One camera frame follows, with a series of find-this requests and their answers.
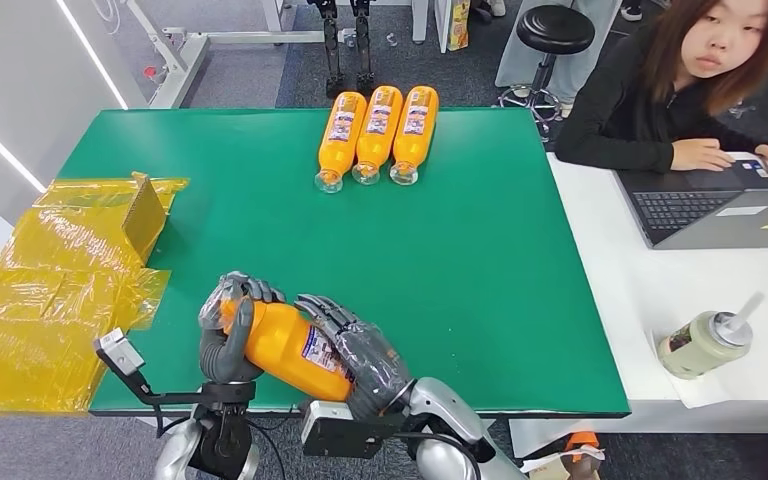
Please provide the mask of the person's right hand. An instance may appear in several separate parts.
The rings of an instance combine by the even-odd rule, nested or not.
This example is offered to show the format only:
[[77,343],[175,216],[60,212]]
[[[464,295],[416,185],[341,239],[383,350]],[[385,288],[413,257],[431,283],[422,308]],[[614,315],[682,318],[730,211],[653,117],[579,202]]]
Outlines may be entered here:
[[672,143],[672,171],[724,171],[735,159],[720,148],[714,138],[683,139]]

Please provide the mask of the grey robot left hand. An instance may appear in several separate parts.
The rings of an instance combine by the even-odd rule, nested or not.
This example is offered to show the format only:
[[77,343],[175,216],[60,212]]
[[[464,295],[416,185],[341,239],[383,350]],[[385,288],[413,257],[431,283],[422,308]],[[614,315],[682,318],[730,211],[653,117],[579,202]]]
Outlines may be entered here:
[[[221,328],[221,301],[237,300],[230,317],[230,332]],[[222,275],[200,308],[199,365],[204,376],[217,384],[249,382],[263,370],[244,354],[254,322],[254,303],[285,303],[285,295],[265,280],[231,271]]]

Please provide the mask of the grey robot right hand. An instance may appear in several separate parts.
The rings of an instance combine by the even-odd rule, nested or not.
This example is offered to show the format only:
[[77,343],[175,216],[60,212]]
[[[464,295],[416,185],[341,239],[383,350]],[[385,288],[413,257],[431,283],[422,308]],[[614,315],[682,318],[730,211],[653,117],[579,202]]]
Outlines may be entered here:
[[414,377],[380,329],[347,307],[321,295],[300,294],[294,306],[330,340],[353,381],[346,404],[357,421],[384,412]]

